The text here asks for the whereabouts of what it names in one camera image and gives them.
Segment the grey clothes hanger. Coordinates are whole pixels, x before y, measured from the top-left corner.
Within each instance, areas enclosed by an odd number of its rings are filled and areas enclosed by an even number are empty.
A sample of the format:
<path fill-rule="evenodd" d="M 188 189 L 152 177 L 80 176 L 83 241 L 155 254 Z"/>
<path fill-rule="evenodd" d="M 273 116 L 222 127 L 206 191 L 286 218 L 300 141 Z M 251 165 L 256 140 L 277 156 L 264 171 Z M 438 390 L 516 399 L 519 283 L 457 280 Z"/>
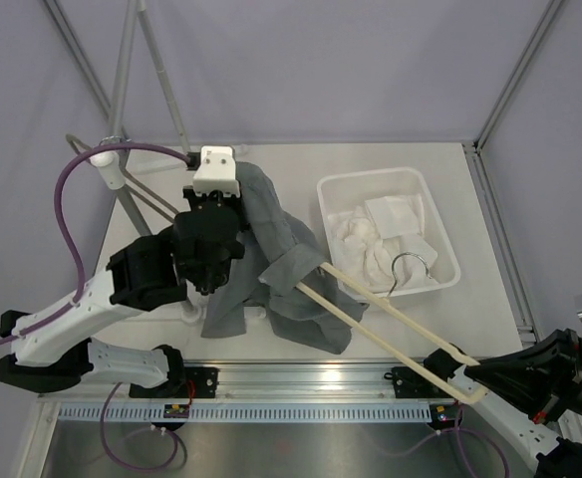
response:
<path fill-rule="evenodd" d="M 92 147 L 71 133 L 65 134 L 65 141 L 76 154 L 86 152 Z M 106 172 L 105 181 L 108 187 L 112 186 L 110 179 L 114 179 L 114 185 L 120 185 L 121 188 L 113 189 L 116 192 L 126 192 L 133 199 L 150 208 L 163 219 L 173 222 L 175 214 L 179 211 L 168 201 L 151 192 L 147 186 L 137 180 L 131 173 L 121 170 L 119 173 L 109 174 Z"/>

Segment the grey-green shirt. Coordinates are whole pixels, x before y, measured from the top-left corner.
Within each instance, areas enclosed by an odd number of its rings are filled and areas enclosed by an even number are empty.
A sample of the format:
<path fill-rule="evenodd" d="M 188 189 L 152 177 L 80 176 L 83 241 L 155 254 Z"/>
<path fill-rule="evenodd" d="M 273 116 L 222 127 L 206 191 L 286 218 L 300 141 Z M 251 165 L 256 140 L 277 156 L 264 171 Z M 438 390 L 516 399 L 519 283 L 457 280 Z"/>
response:
<path fill-rule="evenodd" d="M 359 322 L 367 309 L 318 270 L 326 259 L 313 232 L 286 212 L 271 179 L 257 165 L 239 162 L 236 177 L 250 229 L 239 236 L 245 255 L 231 266 L 228 283 L 209 299 L 201 336 L 225 339 L 247 333 L 244 309 L 262 307 L 280 339 L 341 354 L 351 328 L 301 293 L 303 283 Z"/>

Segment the white plastic basket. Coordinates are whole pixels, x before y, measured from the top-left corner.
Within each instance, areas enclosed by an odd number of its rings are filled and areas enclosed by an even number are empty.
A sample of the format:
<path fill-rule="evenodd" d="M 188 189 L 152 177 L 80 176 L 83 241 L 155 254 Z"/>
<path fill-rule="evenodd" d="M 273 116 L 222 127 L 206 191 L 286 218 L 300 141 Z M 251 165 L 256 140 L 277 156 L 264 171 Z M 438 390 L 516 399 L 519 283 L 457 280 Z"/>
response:
<path fill-rule="evenodd" d="M 405 304 L 459 282 L 456 256 L 419 171 L 327 176 L 317 193 L 332 264 L 373 294 Z"/>

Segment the white shirt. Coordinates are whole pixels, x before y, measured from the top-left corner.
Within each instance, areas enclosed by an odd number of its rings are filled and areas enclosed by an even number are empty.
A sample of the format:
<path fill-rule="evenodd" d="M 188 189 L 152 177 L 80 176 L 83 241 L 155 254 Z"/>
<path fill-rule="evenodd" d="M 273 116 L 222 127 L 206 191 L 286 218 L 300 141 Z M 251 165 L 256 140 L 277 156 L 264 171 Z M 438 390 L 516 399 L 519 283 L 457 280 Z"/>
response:
<path fill-rule="evenodd" d="M 332 262 L 374 293 L 433 286 L 438 252 L 419 194 L 383 196 L 328 216 Z"/>

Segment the beige clothes hanger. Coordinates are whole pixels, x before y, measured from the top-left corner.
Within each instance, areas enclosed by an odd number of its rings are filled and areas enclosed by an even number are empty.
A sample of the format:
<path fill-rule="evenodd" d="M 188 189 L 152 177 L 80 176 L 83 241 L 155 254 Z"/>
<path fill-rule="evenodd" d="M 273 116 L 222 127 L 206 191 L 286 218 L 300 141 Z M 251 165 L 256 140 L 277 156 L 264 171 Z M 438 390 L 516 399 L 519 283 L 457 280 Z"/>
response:
<path fill-rule="evenodd" d="M 479 361 L 476 358 L 461 352 L 458 347 L 452 345 L 450 342 L 444 340 L 439 335 L 420 325 L 404 312 L 398 310 L 391 304 L 389 298 L 378 297 L 359 281 L 353 279 L 350 275 L 344 273 L 333 264 L 329 262 L 323 262 L 319 265 L 319 269 L 330 277 L 341 281 L 354 292 L 359 293 L 364 299 L 368 300 L 368 303 L 371 306 L 374 306 L 379 311 L 382 311 L 386 317 L 390 317 L 397 323 L 400 323 L 401 332 L 406 332 L 407 339 L 412 339 L 414 335 L 417 335 L 420 338 L 427 340 L 429 343 L 436 346 L 439 350 L 449 354 L 452 359 L 455 359 L 459 363 L 459 367 L 479 364 Z M 452 382 L 450 382 L 448 378 L 441 378 L 433 371 L 427 369 L 420 361 L 412 358 L 407 353 L 400 350 L 397 346 L 392 345 L 387 339 L 381 337 L 373 329 L 369 329 L 362 322 L 355 321 L 350 314 L 345 313 L 340 307 L 327 300 L 323 295 L 318 293 L 304 282 L 299 282 L 295 288 L 306 297 L 311 299 L 313 302 L 315 302 L 317 305 L 323 307 L 326 311 L 333 314 L 345 325 L 351 327 L 354 331 L 357 331 L 360 335 L 371 341 L 374 345 L 386 352 L 392 358 L 398 360 L 402 365 L 410 369 L 419 377 L 423 378 L 426 382 L 437 387 L 439 390 L 456 399 L 458 402 L 467 405 L 474 405 L 485 399 L 488 395 L 489 390 L 483 385 L 469 384 L 467 387 L 457 387 Z"/>

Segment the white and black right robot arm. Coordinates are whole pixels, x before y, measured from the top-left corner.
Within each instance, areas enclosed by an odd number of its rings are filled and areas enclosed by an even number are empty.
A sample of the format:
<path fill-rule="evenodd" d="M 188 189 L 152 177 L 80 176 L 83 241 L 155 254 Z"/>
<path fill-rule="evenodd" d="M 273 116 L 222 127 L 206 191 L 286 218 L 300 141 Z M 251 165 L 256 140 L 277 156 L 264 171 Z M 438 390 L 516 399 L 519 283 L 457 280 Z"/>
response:
<path fill-rule="evenodd" d="M 473 409 L 524 459 L 536 477 L 582 477 L 582 444 L 549 428 L 567 411 L 582 417 L 582 338 L 558 330 L 534 346 L 478 365 L 438 349 L 424 361 L 428 391 L 483 385 Z"/>

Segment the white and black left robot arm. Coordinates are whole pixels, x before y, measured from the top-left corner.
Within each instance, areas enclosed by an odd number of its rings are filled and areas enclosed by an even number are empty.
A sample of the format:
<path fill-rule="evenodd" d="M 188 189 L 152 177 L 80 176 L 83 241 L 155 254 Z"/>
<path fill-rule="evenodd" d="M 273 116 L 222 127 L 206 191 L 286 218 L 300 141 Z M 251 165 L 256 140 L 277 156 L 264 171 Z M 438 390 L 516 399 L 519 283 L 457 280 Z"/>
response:
<path fill-rule="evenodd" d="M 80 383 L 127 383 L 134 398 L 170 398 L 186 390 L 178 349 L 126 349 L 96 337 L 119 321 L 185 302 L 189 288 L 207 296 L 228 283 L 232 262 L 244 256 L 240 196 L 197 195 L 190 187 L 183 195 L 189 210 L 114 254 L 82 291 L 36 314 L 2 315 L 1 335 L 13 342 L 0 358 L 0 382 L 38 394 Z"/>

